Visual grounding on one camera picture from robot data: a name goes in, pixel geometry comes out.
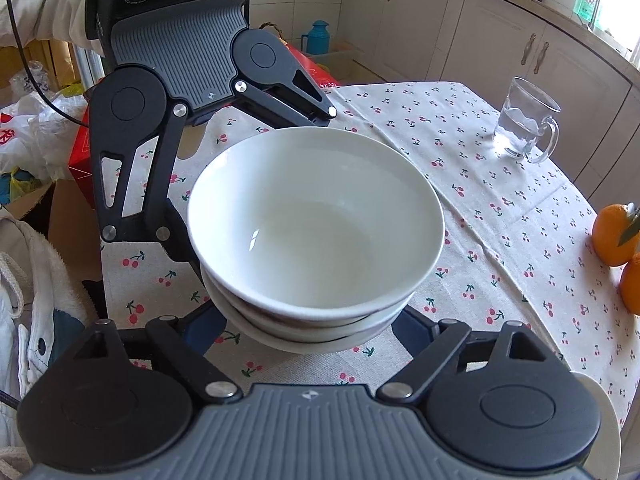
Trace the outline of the white floral bowl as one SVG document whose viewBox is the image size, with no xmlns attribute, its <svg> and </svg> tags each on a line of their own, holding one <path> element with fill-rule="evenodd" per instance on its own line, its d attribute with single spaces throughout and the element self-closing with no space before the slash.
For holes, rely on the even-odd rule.
<svg viewBox="0 0 640 480">
<path fill-rule="evenodd" d="M 405 156 L 322 127 L 252 136 L 215 157 L 186 213 L 206 273 L 262 310 L 359 318 L 415 292 L 445 238 L 442 206 Z"/>
</svg>

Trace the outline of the stained white fruit-pattern plate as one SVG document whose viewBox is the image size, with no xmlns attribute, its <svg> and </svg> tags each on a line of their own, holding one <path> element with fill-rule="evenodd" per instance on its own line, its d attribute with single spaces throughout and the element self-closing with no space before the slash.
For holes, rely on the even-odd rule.
<svg viewBox="0 0 640 480">
<path fill-rule="evenodd" d="M 598 404 L 601 422 L 596 440 L 584 463 L 585 471 L 599 480 L 617 480 L 620 474 L 620 427 L 614 406 L 605 390 L 591 377 L 572 371 Z"/>
</svg>

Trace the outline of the white kitchen cabinets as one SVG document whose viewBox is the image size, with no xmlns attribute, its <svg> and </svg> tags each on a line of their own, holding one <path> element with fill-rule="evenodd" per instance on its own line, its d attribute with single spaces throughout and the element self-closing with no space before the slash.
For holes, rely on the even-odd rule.
<svg viewBox="0 0 640 480">
<path fill-rule="evenodd" d="M 500 107 L 515 76 L 560 104 L 553 161 L 600 208 L 639 197 L 639 75 L 530 0 L 342 0 L 337 35 L 386 81 L 457 81 Z"/>
</svg>

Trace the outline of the cherry-print tablecloth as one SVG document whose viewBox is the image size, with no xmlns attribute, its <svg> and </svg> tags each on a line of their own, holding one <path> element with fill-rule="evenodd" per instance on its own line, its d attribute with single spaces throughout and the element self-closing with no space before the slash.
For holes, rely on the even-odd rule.
<svg viewBox="0 0 640 480">
<path fill-rule="evenodd" d="M 474 330 L 527 324 L 572 370 L 606 391 L 623 426 L 639 385 L 639 319 L 617 285 L 620 270 L 591 247 L 596 213 L 550 160 L 502 156 L 488 136 L 499 112 L 453 82 L 369 84 L 326 90 L 333 128 L 390 142 L 430 179 L 446 231 L 438 266 L 410 306 L 432 320 Z M 226 148 L 269 131 L 233 107 L 207 124 L 198 151 L 175 162 L 169 196 L 186 213 L 192 186 Z M 183 316 L 209 300 L 188 264 L 157 244 L 102 244 L 106 310 L 118 327 Z M 409 361 L 390 330 L 340 353 L 295 354 L 251 340 L 231 323 L 207 356 L 243 389 L 253 382 L 367 384 L 372 390 Z"/>
</svg>

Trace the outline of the teal thermos jug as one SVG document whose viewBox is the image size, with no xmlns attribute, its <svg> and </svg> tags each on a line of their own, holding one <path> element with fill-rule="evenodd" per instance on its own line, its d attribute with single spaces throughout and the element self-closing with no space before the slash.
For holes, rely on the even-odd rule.
<svg viewBox="0 0 640 480">
<path fill-rule="evenodd" d="M 300 47 L 310 55 L 327 54 L 330 50 L 331 36 L 329 24 L 323 20 L 312 23 L 311 30 L 300 36 Z"/>
</svg>

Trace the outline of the red cardboard box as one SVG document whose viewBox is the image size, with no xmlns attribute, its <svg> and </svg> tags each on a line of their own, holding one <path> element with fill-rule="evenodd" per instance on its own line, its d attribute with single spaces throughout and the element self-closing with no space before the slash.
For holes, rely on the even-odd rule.
<svg viewBox="0 0 640 480">
<path fill-rule="evenodd" d="M 340 84 L 329 73 L 326 66 L 317 64 L 311 58 L 300 52 L 290 42 L 282 40 L 282 44 L 292 53 L 296 61 L 299 62 L 303 69 L 311 76 L 311 79 L 318 84 L 321 89 L 335 88 Z M 91 170 L 91 154 L 90 154 L 90 139 L 89 129 L 84 126 L 80 126 L 77 131 L 77 136 L 72 148 L 72 154 L 68 160 L 68 170 L 75 180 L 80 192 L 91 209 L 94 208 L 94 193 L 93 193 L 93 180 Z"/>
</svg>

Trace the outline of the bumpy orange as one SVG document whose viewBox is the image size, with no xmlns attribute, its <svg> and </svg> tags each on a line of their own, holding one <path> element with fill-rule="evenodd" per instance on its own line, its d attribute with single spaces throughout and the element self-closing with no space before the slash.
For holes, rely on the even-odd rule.
<svg viewBox="0 0 640 480">
<path fill-rule="evenodd" d="M 626 309 L 640 315 L 640 254 L 637 252 L 626 263 L 618 285 L 620 298 Z"/>
</svg>

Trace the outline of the orange with leaf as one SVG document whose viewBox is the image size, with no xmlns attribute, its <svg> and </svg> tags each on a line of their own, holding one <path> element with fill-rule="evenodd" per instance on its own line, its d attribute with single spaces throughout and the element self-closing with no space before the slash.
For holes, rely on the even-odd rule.
<svg viewBox="0 0 640 480">
<path fill-rule="evenodd" d="M 633 203 L 608 205 L 598 212 L 592 226 L 591 241 L 597 256 L 607 266 L 623 266 L 637 252 L 638 234 L 620 244 L 620 238 L 630 226 L 635 212 Z"/>
</svg>

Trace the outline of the glass mug with water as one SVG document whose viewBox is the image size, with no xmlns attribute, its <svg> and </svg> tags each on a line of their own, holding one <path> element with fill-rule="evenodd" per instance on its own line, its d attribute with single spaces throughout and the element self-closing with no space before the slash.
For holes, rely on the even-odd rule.
<svg viewBox="0 0 640 480">
<path fill-rule="evenodd" d="M 512 79 L 494 130 L 501 153 L 539 165 L 554 152 L 561 107 L 546 92 L 523 77 Z"/>
</svg>

